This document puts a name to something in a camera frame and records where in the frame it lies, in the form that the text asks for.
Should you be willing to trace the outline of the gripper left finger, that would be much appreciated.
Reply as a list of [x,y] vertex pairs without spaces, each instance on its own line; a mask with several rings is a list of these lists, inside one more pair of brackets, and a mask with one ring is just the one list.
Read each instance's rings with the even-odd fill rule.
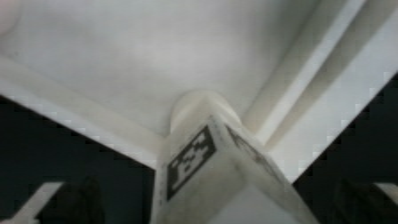
[[87,177],[79,184],[46,182],[0,224],[104,224],[104,220],[99,183]]

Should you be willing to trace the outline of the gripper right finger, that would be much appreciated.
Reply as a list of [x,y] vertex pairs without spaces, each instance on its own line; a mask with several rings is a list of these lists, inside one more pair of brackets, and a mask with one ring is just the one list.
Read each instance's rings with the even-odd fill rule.
[[330,224],[398,224],[398,185],[341,180],[330,210]]

